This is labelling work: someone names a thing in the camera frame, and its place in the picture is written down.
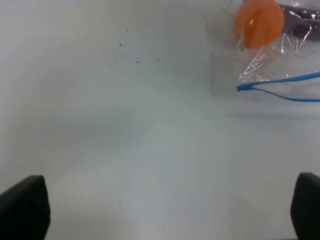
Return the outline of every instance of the clear plastic bag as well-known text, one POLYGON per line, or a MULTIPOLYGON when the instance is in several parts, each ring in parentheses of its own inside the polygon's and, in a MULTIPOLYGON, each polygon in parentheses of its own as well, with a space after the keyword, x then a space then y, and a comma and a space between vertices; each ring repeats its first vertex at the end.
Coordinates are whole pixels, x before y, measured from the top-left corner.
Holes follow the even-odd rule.
MULTIPOLYGON (((320 6, 315 0, 277 0, 275 4, 284 16, 283 27, 272 42, 261 44, 268 38, 268 31, 273 31, 268 28, 268 21, 263 20, 255 25, 258 30, 251 29, 251 32, 246 26, 240 33, 235 30, 239 9, 254 1, 269 4, 274 0, 221 2, 223 12, 220 16, 224 16, 220 17, 220 23, 216 25, 223 25, 228 30, 211 36, 214 53, 219 54, 234 72, 237 90, 258 90, 295 102, 320 102, 320 6), (221 42, 230 38, 233 41, 221 42)), ((257 4, 255 11, 261 11, 262 8, 263 4, 257 4)), ((269 10, 258 16, 246 12, 243 22, 250 26, 257 19, 270 18, 274 24, 278 21, 274 12, 269 10)))

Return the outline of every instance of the white surface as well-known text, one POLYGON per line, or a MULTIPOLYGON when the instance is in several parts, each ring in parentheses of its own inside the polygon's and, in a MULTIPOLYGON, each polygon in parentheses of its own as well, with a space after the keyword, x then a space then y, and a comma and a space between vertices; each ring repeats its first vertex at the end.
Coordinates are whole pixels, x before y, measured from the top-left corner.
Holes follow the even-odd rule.
POLYGON ((320 173, 318 123, 225 115, 213 7, 1 2, 0 190, 45 176, 48 240, 294 237, 296 177, 320 173))

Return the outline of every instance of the orange ball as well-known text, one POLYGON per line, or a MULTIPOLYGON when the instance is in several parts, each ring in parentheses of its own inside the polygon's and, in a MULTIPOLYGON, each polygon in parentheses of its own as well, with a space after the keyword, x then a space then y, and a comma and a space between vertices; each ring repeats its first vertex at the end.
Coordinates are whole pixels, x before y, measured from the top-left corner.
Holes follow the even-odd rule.
POLYGON ((247 48, 261 48, 272 43, 282 32, 285 15, 274 0, 248 0, 234 20, 235 34, 244 35, 247 48))

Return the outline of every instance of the plastic wrap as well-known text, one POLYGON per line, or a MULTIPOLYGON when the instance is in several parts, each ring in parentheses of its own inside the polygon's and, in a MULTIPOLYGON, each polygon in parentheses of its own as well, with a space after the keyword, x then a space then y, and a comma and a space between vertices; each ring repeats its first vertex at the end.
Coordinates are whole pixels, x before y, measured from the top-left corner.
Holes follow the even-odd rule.
POLYGON ((238 91, 320 102, 320 7, 315 1, 230 0, 221 4, 223 24, 229 29, 211 38, 213 43, 220 42, 214 52, 234 72, 232 85, 238 91), (249 11, 241 12, 252 3, 249 11))

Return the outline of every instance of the blue plastic strip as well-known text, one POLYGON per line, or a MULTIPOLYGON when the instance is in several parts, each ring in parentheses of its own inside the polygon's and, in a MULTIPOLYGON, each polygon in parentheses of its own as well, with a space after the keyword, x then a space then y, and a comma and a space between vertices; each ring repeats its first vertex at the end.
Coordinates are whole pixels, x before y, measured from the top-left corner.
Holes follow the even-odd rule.
POLYGON ((272 95, 277 96, 279 98, 286 99, 286 100, 289 100, 289 101, 294 101, 294 102, 320 103, 320 98, 286 97, 286 96, 278 95, 278 94, 276 94, 274 92, 270 92, 270 91, 267 91, 267 90, 263 90, 263 89, 259 89, 259 88, 253 87, 255 85, 260 85, 260 84, 299 82, 299 81, 315 79, 315 78, 320 78, 320 72, 314 72, 314 73, 305 74, 305 75, 301 75, 301 76, 294 76, 294 77, 288 77, 288 78, 284 78, 284 79, 271 80, 271 81, 248 82, 248 83, 244 83, 244 84, 241 84, 241 85, 237 86, 236 89, 238 90, 238 92, 247 91, 247 90, 258 90, 258 91, 262 91, 262 92, 265 92, 265 93, 268 93, 268 94, 272 94, 272 95))

